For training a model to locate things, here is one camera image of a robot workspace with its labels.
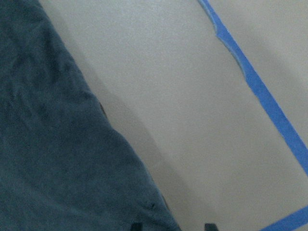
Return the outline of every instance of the blue tape strip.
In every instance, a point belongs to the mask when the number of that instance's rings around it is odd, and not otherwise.
[[[295,131],[292,124],[287,119],[282,109],[279,107],[274,97],[262,82],[261,78],[256,73],[235,40],[232,38],[231,34],[228,32],[209,2],[207,0],[199,0],[199,2],[212,20],[216,30],[216,36],[225,44],[240,65],[247,84],[259,99],[263,109],[269,115],[277,130],[281,133],[286,144],[289,146],[290,150],[308,176],[308,149],[304,142],[301,140],[298,133]],[[305,207],[304,209],[287,216],[262,231],[295,230],[299,227],[299,225],[302,226],[308,223],[307,214],[308,208]],[[280,227],[289,227],[289,229],[281,229]]]

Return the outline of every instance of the blue line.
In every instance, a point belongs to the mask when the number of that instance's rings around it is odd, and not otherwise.
[[[295,158],[300,163],[301,167],[308,176],[308,149],[304,142],[299,137],[296,130],[293,128],[290,121],[287,119],[282,109],[279,107],[270,91],[262,82],[260,76],[254,70],[236,41],[232,38],[214,9],[207,0],[199,0],[200,4],[212,20],[216,36],[225,44],[231,54],[234,56],[242,72],[246,82],[252,92],[259,99],[263,109],[266,111],[277,130],[281,133],[286,144],[294,154]],[[297,212],[283,218],[280,221],[262,229],[261,231],[293,231],[300,226],[308,223],[308,206],[298,210]]]

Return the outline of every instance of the fabric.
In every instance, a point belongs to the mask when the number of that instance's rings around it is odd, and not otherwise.
[[[0,230],[129,231],[134,223],[180,230],[39,2],[1,0]]]

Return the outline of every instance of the folded cloth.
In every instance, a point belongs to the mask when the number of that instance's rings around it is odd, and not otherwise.
[[[180,230],[39,2],[1,0],[0,230],[138,227]]]

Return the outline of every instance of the white surface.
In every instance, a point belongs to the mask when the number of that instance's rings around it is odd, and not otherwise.
[[[257,231],[308,205],[307,176],[196,0],[41,3],[183,231]],[[308,3],[211,4],[307,144]]]

